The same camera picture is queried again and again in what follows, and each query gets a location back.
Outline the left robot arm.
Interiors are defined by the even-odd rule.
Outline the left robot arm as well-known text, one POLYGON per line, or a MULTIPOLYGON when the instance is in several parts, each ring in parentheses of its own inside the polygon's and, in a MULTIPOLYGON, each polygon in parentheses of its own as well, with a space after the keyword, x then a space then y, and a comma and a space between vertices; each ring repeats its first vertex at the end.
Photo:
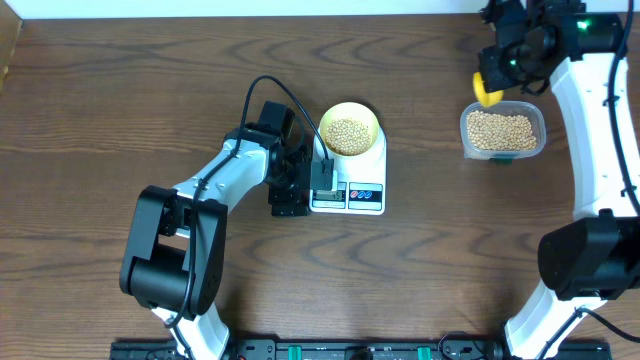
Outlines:
POLYGON ((139 195, 119 286, 163 320, 180 355, 220 359, 230 339, 214 298, 220 287, 228 216, 246 193, 269 187, 275 216, 306 216, 306 143, 285 147, 282 131, 256 124, 232 131, 221 151, 191 178, 139 195))

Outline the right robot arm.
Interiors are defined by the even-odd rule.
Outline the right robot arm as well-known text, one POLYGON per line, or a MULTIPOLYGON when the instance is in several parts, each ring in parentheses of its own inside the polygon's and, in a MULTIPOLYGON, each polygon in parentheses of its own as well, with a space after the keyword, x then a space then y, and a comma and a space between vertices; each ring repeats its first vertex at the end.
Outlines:
POLYGON ((639 148, 627 95, 632 14, 595 13, 581 1, 491 0, 480 12, 495 42, 479 52, 478 95, 551 91, 574 178, 573 221, 544 235, 540 282, 483 349, 486 359, 593 359, 572 348, 584 318, 639 285, 639 148))

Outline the yellow measuring scoop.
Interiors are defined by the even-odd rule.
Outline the yellow measuring scoop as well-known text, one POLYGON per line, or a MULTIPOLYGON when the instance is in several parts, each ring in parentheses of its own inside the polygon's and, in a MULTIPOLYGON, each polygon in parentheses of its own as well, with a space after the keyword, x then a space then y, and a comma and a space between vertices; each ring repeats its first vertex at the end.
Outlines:
POLYGON ((487 92, 484 87, 484 81, 480 72, 473 75, 473 90, 477 101, 485 108, 497 105, 503 100, 504 91, 487 92))

